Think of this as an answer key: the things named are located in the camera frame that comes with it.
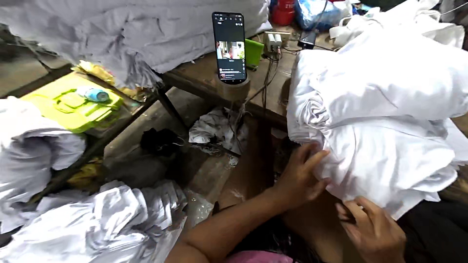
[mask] white cloth pile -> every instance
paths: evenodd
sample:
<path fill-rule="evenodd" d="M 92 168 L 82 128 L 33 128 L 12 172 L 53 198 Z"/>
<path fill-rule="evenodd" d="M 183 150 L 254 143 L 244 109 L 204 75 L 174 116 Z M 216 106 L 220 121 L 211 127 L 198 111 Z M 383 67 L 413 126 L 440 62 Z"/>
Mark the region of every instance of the white cloth pile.
<path fill-rule="evenodd" d="M 228 119 L 221 109 L 214 109 L 202 115 L 189 130 L 189 142 L 203 144 L 210 142 L 211 138 L 216 138 L 217 143 L 225 149 L 242 154 L 242 149 L 247 146 L 249 129 L 245 124 L 240 126 L 236 139 L 234 134 L 236 118 L 237 113 L 231 111 Z"/>
<path fill-rule="evenodd" d="M 0 249 L 5 263 L 164 262 L 186 220 L 187 200 L 172 181 L 131 189 L 113 181 L 93 196 L 45 197 L 37 217 Z"/>
<path fill-rule="evenodd" d="M 51 168 L 62 170 L 83 154 L 85 140 L 41 116 L 32 103 L 8 97 L 0 100 L 0 221 L 1 232 L 24 225 L 14 208 L 42 191 Z"/>
<path fill-rule="evenodd" d="M 382 29 L 407 30 L 422 34 L 442 44 L 461 48 L 465 30 L 463 26 L 441 23 L 439 11 L 431 10 L 439 0 L 407 0 L 386 12 L 379 7 L 364 16 L 343 18 L 337 27 L 330 29 L 330 38 L 336 47 L 342 47 L 362 32 Z"/>
<path fill-rule="evenodd" d="M 79 63 L 105 67 L 117 85 L 152 87 L 159 73 L 214 51 L 211 14 L 242 13 L 245 35 L 271 28 L 269 0 L 23 0 L 0 3 L 0 23 Z"/>
<path fill-rule="evenodd" d="M 448 119 L 467 111 L 468 52 L 404 30 L 366 31 L 339 52 L 298 55 L 288 133 L 331 151 L 320 174 L 332 178 L 330 193 L 365 196 L 398 219 L 438 201 L 468 161 L 457 147 L 468 141 Z"/>

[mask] gray fabric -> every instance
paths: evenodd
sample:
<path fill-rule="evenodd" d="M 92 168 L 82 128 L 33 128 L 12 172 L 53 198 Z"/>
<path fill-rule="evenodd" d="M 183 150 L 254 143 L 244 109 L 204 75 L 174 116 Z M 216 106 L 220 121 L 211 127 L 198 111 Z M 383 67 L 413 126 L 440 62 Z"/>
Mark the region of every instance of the gray fabric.
<path fill-rule="evenodd" d="M 211 14 L 243 13 L 246 36 L 270 29 L 269 0 L 27 0 L 0 3 L 0 22 L 78 63 L 106 67 L 118 86 L 151 87 L 183 62 L 214 51 Z"/>

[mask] pink shirt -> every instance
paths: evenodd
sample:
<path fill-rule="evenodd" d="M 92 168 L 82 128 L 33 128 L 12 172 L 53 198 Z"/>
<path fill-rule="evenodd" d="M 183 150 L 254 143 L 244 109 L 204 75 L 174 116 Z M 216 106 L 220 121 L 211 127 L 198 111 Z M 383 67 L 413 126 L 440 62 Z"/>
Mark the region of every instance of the pink shirt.
<path fill-rule="evenodd" d="M 228 257 L 225 263 L 293 263 L 293 259 L 267 251 L 241 251 Z"/>

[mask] phone screen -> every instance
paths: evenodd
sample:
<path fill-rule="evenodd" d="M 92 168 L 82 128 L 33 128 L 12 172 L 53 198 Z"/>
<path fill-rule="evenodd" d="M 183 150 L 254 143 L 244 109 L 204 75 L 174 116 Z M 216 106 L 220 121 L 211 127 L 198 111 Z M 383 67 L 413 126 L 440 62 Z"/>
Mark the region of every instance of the phone screen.
<path fill-rule="evenodd" d="M 212 19 L 219 79 L 228 84 L 242 83 L 247 78 L 244 17 L 214 12 Z"/>

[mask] white fabric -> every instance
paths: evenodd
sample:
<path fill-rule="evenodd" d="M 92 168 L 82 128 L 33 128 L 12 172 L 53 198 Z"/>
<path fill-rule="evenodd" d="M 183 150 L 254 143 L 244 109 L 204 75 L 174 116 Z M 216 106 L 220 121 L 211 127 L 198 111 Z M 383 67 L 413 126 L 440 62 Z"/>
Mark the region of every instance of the white fabric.
<path fill-rule="evenodd" d="M 468 139 L 446 120 L 467 111 L 466 51 L 418 34 L 365 32 L 339 52 L 299 53 L 288 133 L 331 151 L 318 169 L 332 178 L 330 193 L 365 196 L 398 219 L 423 199 L 438 201 L 467 163 L 453 145 Z"/>
<path fill-rule="evenodd" d="M 42 191 L 51 168 L 61 170 L 84 152 L 85 140 L 57 122 L 41 116 L 32 103 L 15 97 L 0 100 L 0 221 L 1 232 L 26 222 L 12 207 Z"/>
<path fill-rule="evenodd" d="M 340 24 L 330 29 L 334 46 L 342 47 L 363 32 L 395 29 L 413 34 L 422 34 L 442 44 L 461 48 L 465 30 L 463 26 L 441 23 L 440 13 L 433 8 L 439 0 L 407 0 L 386 12 L 375 7 L 364 16 L 343 18 Z"/>
<path fill-rule="evenodd" d="M 152 87 L 177 65 L 214 51 L 211 14 L 243 13 L 250 37 L 271 28 L 269 0 L 23 0 L 0 3 L 0 23 L 64 58 L 108 69 L 118 85 Z"/>
<path fill-rule="evenodd" d="M 246 147 L 249 128 L 243 124 L 238 129 L 236 138 L 234 134 L 236 127 L 233 125 L 236 118 L 237 113 L 232 112 L 228 120 L 220 109 L 214 109 L 200 116 L 200 119 L 189 130 L 189 142 L 203 144 L 210 142 L 212 138 L 216 137 L 218 144 L 222 145 L 225 149 L 242 154 L 241 148 L 245 149 Z"/>
<path fill-rule="evenodd" d="M 171 181 L 142 190 L 113 181 L 96 195 L 60 193 L 43 199 L 38 207 L 52 208 L 73 197 L 72 202 L 43 212 L 14 234 L 11 243 L 0 249 L 0 260 L 164 262 L 186 220 L 182 209 L 187 200 Z"/>

